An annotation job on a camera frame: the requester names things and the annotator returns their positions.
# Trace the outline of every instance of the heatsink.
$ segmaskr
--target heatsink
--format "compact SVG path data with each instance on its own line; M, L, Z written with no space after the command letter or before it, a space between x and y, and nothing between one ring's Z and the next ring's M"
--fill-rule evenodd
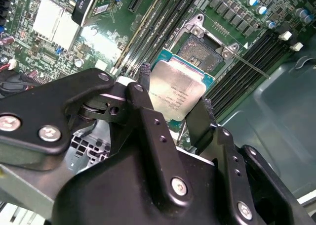
M33 25L39 38L69 50L80 26L71 19L71 14L51 0L41 0Z

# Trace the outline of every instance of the red wire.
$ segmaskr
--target red wire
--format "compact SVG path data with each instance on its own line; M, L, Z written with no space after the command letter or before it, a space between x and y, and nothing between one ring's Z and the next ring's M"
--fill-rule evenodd
M10 64L7 63L7 64L3 65L2 67L0 67L0 70L3 70L3 69L5 69L5 68L7 68L7 67L9 67L9 66L10 66Z

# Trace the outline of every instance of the screw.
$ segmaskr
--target screw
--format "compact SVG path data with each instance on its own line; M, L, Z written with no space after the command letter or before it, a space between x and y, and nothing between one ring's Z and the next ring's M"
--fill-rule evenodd
M245 219L252 220L252 213L245 203L238 202L237 206L238 206L239 212Z
M108 81L109 77L105 73L100 73L99 78L101 78L103 81Z
M144 91L143 87L141 85L135 85L134 86L138 91Z
M15 131L21 126L21 121L11 115L0 117L0 130L2 131Z
M173 178L171 181L171 185L177 195L184 196L187 194L187 186L181 179Z
M252 148L250 148L249 150L250 150L252 155L257 155L257 153Z
M52 125L46 125L39 130L39 137L46 142L55 142L61 137L59 129Z
M223 129L223 132L226 136L229 136L229 132L226 129Z

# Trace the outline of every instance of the capacitor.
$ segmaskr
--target capacitor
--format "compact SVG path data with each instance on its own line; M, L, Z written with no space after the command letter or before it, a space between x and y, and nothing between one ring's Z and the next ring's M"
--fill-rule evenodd
M314 17L312 15L307 15L306 17L301 18L301 21L306 24L310 24L313 20L314 20Z
M83 61L82 58L77 58L77 59L75 59L75 66L76 66L77 68L81 68L81 67L83 66L83 64L84 64L84 61Z
M267 21L266 27L268 27L269 29L274 29L276 27L276 23L273 21Z
M300 18L305 18L308 15L308 11L302 8L296 9L295 15Z
M256 13L257 13L258 15L264 15L264 14L267 13L267 8L266 8L265 6L259 6L259 7L257 7L257 9L256 9Z
M0 45L9 45L15 41L13 36L5 37L0 40Z
M247 0L248 6L255 6L259 3L259 0Z

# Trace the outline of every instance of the motherboard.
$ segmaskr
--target motherboard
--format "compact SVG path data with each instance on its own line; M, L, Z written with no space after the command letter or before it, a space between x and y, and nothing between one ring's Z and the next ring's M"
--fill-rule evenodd
M87 68L136 78L169 51L214 82L223 118L315 33L316 0L0 0L0 61L45 84ZM192 148L182 121L177 145Z

